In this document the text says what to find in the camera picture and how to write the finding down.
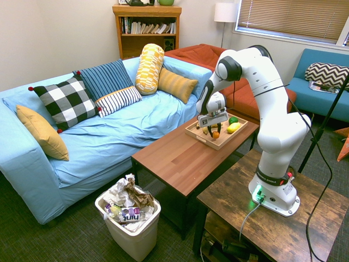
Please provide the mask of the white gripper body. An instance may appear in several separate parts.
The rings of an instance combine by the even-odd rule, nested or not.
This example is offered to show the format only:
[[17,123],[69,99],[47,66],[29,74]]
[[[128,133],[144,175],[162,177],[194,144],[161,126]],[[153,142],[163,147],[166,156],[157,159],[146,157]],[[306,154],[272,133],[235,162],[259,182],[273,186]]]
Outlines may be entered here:
[[218,111],[214,111],[215,115],[207,114],[207,115],[198,115],[197,120],[199,126],[201,128],[208,127],[213,124],[218,124],[221,122],[225,122],[228,120],[228,113],[226,108],[220,109]]

